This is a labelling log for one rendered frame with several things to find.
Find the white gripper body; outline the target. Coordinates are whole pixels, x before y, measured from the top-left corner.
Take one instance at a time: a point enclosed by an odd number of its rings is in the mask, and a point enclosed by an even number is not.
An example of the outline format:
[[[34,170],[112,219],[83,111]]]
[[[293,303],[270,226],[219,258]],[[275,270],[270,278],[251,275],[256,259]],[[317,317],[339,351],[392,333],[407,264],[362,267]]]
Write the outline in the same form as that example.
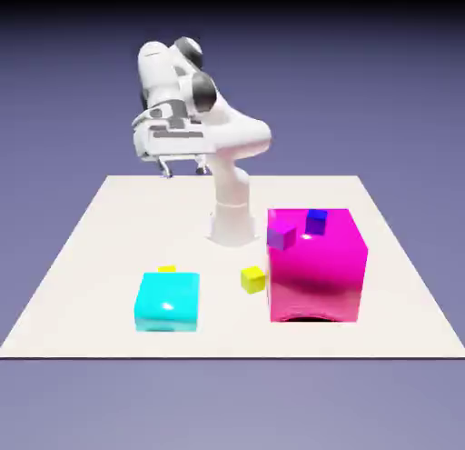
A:
[[[134,127],[134,148],[143,161],[165,156],[214,154],[216,148],[200,123],[171,128],[166,123],[140,123]]]

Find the small purple cube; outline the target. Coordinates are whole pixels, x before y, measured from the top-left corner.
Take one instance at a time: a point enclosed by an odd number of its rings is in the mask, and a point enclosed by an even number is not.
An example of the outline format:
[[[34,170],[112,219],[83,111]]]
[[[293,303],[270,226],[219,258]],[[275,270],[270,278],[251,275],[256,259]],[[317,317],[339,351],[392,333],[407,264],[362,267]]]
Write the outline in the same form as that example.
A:
[[[267,227],[267,245],[284,251],[295,244],[297,227],[284,222],[272,222]]]

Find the small blue cube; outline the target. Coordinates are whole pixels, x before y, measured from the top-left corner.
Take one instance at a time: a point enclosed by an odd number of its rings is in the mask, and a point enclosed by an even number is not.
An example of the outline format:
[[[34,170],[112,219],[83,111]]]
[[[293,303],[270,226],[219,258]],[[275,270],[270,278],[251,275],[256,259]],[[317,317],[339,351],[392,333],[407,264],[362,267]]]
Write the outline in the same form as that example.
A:
[[[323,209],[309,209],[305,221],[306,235],[324,235],[328,211]]]

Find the large cyan box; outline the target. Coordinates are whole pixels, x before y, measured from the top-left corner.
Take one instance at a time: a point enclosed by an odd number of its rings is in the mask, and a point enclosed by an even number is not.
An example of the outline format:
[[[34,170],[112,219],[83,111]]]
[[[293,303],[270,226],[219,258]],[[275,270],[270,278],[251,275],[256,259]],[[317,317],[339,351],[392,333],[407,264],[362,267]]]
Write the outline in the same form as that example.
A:
[[[198,273],[144,273],[134,303],[136,330],[195,332],[199,287]]]

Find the large magenta box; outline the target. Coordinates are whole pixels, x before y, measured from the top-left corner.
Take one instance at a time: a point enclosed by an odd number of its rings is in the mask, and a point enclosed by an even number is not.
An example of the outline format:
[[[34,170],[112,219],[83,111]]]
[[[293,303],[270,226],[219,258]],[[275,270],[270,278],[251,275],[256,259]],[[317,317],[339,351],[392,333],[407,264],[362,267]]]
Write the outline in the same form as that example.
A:
[[[268,210],[270,228],[282,221],[295,229],[293,245],[267,245],[270,319],[355,323],[368,246],[349,210],[328,209],[323,235],[305,232],[307,214],[306,208]]]

